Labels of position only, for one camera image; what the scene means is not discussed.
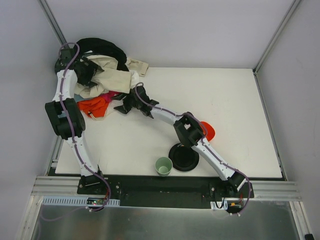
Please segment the beige canvas cloth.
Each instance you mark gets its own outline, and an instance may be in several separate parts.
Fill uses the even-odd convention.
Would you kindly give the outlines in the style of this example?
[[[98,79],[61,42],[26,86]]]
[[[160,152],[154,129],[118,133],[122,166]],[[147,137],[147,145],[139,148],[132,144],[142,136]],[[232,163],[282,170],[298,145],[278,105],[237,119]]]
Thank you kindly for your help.
[[[109,91],[128,94],[131,90],[130,71],[137,71],[139,78],[141,78],[146,75],[149,68],[148,63],[129,57],[125,63],[128,71],[116,70],[118,61],[110,56],[90,55],[88,59],[102,67],[103,72],[97,73],[92,78],[92,81],[97,83],[94,87],[83,86],[79,83],[76,84],[74,93],[84,99],[95,98]]]

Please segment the orange cloth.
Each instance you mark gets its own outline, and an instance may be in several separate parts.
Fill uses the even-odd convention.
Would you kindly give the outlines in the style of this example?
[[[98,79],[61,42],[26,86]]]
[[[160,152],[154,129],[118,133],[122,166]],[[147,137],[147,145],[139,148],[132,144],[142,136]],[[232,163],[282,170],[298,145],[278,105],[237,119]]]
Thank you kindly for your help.
[[[89,100],[79,101],[77,106],[88,118],[101,121],[106,117],[109,102],[98,96]]]

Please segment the black cloth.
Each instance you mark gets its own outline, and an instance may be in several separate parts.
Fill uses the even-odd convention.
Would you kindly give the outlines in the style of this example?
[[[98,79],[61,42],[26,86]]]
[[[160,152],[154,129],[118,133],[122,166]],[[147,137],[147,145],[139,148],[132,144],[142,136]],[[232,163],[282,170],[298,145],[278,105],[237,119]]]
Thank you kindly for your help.
[[[127,56],[125,52],[117,47],[114,43],[101,38],[88,37],[78,40],[76,44],[79,46],[79,53],[75,63],[83,56],[89,58],[87,52],[92,51],[92,55],[102,55],[116,59],[116,70],[125,72],[129,71],[128,67],[126,66]],[[70,67],[71,70],[75,70],[75,63]]]

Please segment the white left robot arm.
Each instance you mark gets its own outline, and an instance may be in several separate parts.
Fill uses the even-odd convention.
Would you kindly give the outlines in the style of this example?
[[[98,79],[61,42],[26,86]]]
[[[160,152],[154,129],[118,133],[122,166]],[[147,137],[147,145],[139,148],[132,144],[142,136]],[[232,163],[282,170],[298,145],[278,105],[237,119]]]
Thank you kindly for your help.
[[[128,93],[132,74],[126,54],[118,48],[61,48],[54,70],[56,92],[45,111],[54,133],[72,148],[80,168],[80,183],[87,187],[103,183],[98,163],[90,156],[85,139],[84,114],[101,120],[111,98]]]

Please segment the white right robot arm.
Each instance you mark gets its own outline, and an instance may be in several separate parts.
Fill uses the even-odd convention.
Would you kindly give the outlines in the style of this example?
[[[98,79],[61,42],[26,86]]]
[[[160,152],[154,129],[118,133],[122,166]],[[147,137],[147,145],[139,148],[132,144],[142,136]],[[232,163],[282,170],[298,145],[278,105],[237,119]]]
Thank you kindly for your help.
[[[247,180],[245,174],[228,164],[214,150],[206,138],[208,130],[192,113],[176,113],[164,108],[158,101],[149,98],[141,82],[129,93],[119,93],[111,99],[122,101],[122,105],[114,108],[122,114],[127,114],[135,108],[146,117],[158,119],[173,126],[180,143],[202,156],[218,173],[219,178],[235,193],[239,192],[245,184]]]

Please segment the magenta cloth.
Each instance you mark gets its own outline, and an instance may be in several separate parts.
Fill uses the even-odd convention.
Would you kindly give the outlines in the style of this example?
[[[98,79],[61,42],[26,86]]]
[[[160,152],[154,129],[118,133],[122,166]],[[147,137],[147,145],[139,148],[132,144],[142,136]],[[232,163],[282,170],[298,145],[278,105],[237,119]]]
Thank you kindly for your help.
[[[100,97],[103,98],[106,103],[110,103],[113,101],[113,97],[117,96],[118,94],[120,93],[116,91],[109,91],[107,93],[102,93]]]

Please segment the white cloth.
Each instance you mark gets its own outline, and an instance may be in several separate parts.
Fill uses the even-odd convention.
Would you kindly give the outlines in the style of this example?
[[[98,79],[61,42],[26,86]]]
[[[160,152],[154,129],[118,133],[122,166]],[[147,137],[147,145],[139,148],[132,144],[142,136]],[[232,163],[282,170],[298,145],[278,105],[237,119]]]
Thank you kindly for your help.
[[[140,82],[140,76],[137,71],[130,70],[130,89],[134,88]]]

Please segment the light green cup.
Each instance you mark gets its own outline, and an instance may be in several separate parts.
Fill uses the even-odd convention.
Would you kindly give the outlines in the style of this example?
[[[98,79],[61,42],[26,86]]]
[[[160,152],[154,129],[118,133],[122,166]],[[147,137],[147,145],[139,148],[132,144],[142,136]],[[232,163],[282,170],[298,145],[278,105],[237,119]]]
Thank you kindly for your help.
[[[167,177],[173,168],[173,163],[168,157],[160,157],[155,162],[155,170],[161,177]]]

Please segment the black round plate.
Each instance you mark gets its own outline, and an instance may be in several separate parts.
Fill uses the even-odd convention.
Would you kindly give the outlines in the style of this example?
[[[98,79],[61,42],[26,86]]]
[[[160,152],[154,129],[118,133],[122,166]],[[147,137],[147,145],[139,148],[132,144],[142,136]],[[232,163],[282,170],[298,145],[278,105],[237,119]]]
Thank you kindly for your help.
[[[180,172],[189,172],[197,167],[200,156],[193,149],[177,143],[169,150],[168,158],[172,161],[173,168]]]

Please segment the orange plastic bowl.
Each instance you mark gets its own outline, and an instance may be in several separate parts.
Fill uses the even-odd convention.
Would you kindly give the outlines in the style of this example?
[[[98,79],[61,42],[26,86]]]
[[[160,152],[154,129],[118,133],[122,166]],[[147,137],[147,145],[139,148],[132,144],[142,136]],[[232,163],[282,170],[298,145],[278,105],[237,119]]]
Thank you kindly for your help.
[[[215,129],[207,122],[201,121],[201,128],[203,133],[205,134],[206,139],[210,142],[216,135]]]

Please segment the aluminium frame rail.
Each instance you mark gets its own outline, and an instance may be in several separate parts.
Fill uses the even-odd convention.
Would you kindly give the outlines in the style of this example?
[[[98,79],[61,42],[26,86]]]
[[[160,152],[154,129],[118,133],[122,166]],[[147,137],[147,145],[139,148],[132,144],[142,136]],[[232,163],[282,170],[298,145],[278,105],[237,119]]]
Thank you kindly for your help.
[[[199,193],[206,198],[245,199],[250,196],[257,201],[302,201],[298,186],[292,181],[251,180],[235,193],[216,177],[109,175],[106,180],[114,199],[128,196],[129,193]],[[38,176],[31,193],[34,196],[103,196],[106,191],[104,183],[83,186],[77,176]]]

